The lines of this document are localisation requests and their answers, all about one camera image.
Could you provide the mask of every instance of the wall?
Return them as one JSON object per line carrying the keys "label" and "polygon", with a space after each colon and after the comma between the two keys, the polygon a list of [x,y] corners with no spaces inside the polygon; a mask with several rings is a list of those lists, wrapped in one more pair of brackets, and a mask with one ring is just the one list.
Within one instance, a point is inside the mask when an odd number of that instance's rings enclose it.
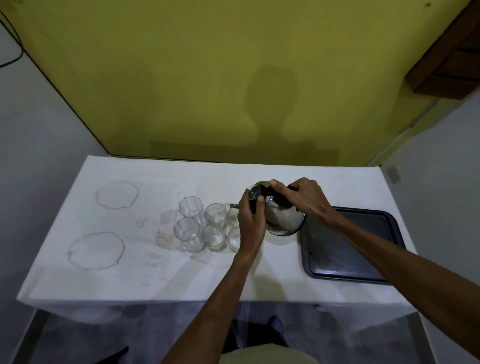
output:
{"label": "wall", "polygon": [[469,0],[5,0],[112,154],[365,166],[431,101],[402,80]]}
{"label": "wall", "polygon": [[[0,64],[19,52],[0,25]],[[15,297],[89,154],[107,155],[26,55],[0,68],[0,363],[31,321]]]}
{"label": "wall", "polygon": [[[419,255],[480,285],[480,92],[414,136],[382,171]],[[386,171],[398,166],[401,181]],[[437,364],[478,363],[426,322]]]}

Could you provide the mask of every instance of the white table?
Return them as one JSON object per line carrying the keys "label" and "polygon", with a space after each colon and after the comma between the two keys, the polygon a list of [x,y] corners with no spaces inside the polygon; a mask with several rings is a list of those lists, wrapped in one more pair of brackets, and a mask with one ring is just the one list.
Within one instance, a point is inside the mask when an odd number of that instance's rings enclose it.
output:
{"label": "white table", "polygon": [[[302,167],[88,157],[18,294],[29,305],[79,321],[105,321],[115,306],[206,300],[234,253],[175,249],[180,200],[237,202],[245,188],[276,178],[315,179],[332,205],[392,214],[415,248],[379,168]],[[392,286],[313,279],[296,235],[265,236],[241,300],[320,303],[346,329],[415,309]]]}

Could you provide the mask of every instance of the person's right arm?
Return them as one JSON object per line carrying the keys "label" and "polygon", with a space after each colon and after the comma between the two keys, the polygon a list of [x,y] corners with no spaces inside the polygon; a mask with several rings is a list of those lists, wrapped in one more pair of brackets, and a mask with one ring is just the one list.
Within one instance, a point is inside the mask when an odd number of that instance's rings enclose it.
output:
{"label": "person's right arm", "polygon": [[300,211],[345,237],[420,313],[480,360],[480,287],[355,225],[327,201],[316,181],[270,185]]}

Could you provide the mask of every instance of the empty glass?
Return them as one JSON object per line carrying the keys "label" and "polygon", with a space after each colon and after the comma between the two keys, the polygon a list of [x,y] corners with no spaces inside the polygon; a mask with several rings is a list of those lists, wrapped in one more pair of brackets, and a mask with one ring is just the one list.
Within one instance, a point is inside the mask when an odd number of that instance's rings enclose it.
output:
{"label": "empty glass", "polygon": [[205,216],[211,224],[225,225],[227,209],[222,204],[211,204],[205,209]]}
{"label": "empty glass", "polygon": [[200,236],[200,226],[196,219],[183,218],[179,220],[173,231],[188,252],[196,253],[204,248],[204,243]]}
{"label": "empty glass", "polygon": [[227,222],[232,228],[239,225],[239,210],[237,208],[231,208],[227,212]]}
{"label": "empty glass", "polygon": [[228,245],[230,249],[237,252],[240,249],[240,228],[234,227],[227,235]]}
{"label": "empty glass", "polygon": [[207,226],[204,206],[202,205],[200,198],[196,196],[188,196],[184,198],[180,201],[179,211],[186,218],[195,218],[201,228]]}
{"label": "empty glass", "polygon": [[202,240],[208,249],[220,251],[225,247],[225,232],[218,224],[208,225],[202,232]]}

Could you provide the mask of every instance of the kettle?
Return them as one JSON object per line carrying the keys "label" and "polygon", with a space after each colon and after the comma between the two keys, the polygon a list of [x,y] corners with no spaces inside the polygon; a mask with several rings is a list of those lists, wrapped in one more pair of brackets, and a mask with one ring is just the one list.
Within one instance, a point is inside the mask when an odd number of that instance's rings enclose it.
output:
{"label": "kettle", "polygon": [[[266,229],[278,236],[295,234],[305,221],[305,214],[293,206],[285,196],[270,186],[270,182],[260,181],[249,189],[249,203],[252,213],[256,211],[257,198],[265,198]],[[238,204],[231,204],[231,208],[239,208]]]}

